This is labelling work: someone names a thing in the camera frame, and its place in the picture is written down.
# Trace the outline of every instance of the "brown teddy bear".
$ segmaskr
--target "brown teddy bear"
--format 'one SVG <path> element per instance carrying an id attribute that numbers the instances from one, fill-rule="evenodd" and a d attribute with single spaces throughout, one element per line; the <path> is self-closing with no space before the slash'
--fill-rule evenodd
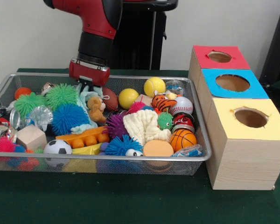
<path id="1" fill-rule="evenodd" d="M 99 123 L 106 122 L 106 118 L 103 115 L 106 104 L 103 103 L 103 100 L 101 98 L 91 97 L 87 102 L 87 106 L 90 109 L 88 114 L 91 120 Z"/>

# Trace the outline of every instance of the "metal mesh basket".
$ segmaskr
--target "metal mesh basket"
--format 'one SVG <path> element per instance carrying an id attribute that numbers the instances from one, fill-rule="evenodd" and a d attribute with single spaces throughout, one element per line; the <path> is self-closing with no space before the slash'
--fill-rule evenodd
<path id="1" fill-rule="evenodd" d="M 143 86 L 149 77 L 111 76 L 107 87 L 117 95 L 125 88 L 133 88 L 144 94 Z M 211 148 L 204 124 L 201 108 L 193 83 L 187 78 L 162 77 L 164 81 L 178 79 L 185 86 L 184 96 L 194 104 L 195 136 L 203 146 L 199 157 L 126 157 L 108 155 L 69 154 L 23 154 L 0 153 L 0 170 L 38 172 L 83 172 L 116 174 L 163 174 L 193 175 L 201 163 L 211 156 Z M 28 87 L 39 93 L 46 82 L 77 84 L 67 74 L 17 73 L 12 74 L 0 85 L 0 105 L 8 106 L 14 100 L 14 92 L 20 87 Z M 48 166 L 48 160 L 54 166 Z"/>

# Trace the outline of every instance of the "orange striped ball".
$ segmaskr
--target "orange striped ball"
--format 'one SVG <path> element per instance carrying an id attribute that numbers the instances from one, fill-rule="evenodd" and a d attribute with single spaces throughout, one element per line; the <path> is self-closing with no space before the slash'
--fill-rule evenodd
<path id="1" fill-rule="evenodd" d="M 174 152 L 177 152 L 182 148 L 196 145 L 197 139 L 191 131 L 187 129 L 178 129 L 172 134 L 170 144 Z"/>

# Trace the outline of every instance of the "white knit toy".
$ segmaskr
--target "white knit toy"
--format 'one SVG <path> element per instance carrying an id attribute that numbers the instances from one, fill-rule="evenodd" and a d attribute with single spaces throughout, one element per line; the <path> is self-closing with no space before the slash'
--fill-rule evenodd
<path id="1" fill-rule="evenodd" d="M 123 117 L 123 123 L 131 138 L 142 146 L 151 140 L 164 140 L 169 142 L 171 132 L 168 129 L 158 128 L 158 114 L 151 110 L 140 110 Z"/>

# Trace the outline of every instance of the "box stack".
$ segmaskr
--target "box stack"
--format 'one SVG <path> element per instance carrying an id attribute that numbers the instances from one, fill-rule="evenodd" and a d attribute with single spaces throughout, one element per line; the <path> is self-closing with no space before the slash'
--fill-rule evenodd
<path id="1" fill-rule="evenodd" d="M 213 189 L 271 190 L 280 173 L 280 114 L 238 47 L 194 46 L 189 78 L 213 149 Z"/>

